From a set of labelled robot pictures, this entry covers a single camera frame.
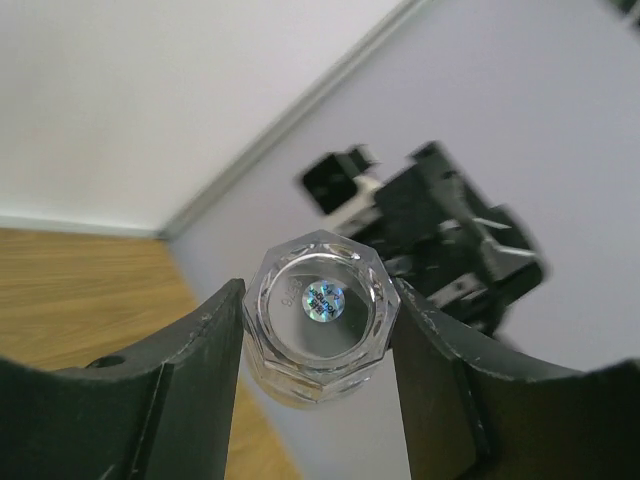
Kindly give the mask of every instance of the white wall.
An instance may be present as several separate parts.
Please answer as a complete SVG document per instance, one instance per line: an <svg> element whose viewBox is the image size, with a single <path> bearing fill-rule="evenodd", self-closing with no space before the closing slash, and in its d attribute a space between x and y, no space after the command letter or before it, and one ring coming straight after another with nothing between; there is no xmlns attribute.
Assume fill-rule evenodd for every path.
<svg viewBox="0 0 640 480"><path fill-rule="evenodd" d="M0 216L160 229L399 0L0 0Z"/></svg>
<svg viewBox="0 0 640 480"><path fill-rule="evenodd" d="M250 280L272 245L318 228L293 177L368 143L382 177L439 139L552 266L505 331L526 352L588 369L640 357L640 39L600 0L447 0L364 65L172 250L200 299ZM316 411L260 395L309 479L406 479L392 358Z"/></svg>

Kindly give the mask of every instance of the transparent drinking glass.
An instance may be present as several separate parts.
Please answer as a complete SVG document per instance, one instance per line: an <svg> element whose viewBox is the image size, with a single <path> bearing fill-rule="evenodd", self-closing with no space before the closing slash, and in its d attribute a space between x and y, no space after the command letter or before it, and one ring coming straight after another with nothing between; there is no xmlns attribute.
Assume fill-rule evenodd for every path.
<svg viewBox="0 0 640 480"><path fill-rule="evenodd" d="M324 230L270 249L244 298L244 351L272 397L304 407L371 377L400 299L377 252Z"/></svg>

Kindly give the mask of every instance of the brown floor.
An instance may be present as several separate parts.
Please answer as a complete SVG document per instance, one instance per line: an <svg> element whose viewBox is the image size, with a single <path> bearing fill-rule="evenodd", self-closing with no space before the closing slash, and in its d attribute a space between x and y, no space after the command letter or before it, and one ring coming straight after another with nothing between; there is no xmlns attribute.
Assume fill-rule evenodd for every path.
<svg viewBox="0 0 640 480"><path fill-rule="evenodd" d="M44 369L84 366L194 305L161 242L0 230L1 355ZM299 478L241 384L226 478Z"/></svg>

